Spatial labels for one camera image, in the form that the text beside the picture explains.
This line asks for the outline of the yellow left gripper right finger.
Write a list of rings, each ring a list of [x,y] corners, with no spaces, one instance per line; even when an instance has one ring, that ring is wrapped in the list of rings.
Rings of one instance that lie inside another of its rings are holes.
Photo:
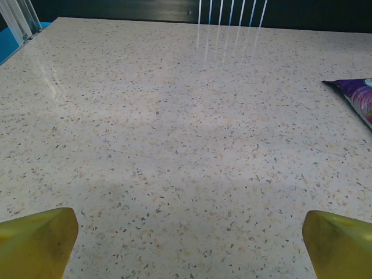
[[[317,279],[372,279],[372,223],[312,210],[302,236]]]

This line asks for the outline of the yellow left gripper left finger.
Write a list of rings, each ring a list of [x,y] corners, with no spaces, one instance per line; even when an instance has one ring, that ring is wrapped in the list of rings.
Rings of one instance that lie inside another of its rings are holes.
[[[62,279],[78,235],[72,208],[0,223],[0,279]]]

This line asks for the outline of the purple candy bag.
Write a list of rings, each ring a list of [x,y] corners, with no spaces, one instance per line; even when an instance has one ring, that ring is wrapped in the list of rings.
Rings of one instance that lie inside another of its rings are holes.
[[[322,81],[339,91],[372,130],[372,78]]]

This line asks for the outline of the aluminium frame post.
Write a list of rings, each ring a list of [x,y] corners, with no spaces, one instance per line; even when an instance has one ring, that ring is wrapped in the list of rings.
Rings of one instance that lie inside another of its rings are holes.
[[[20,47],[43,29],[31,0],[0,0],[0,14]]]

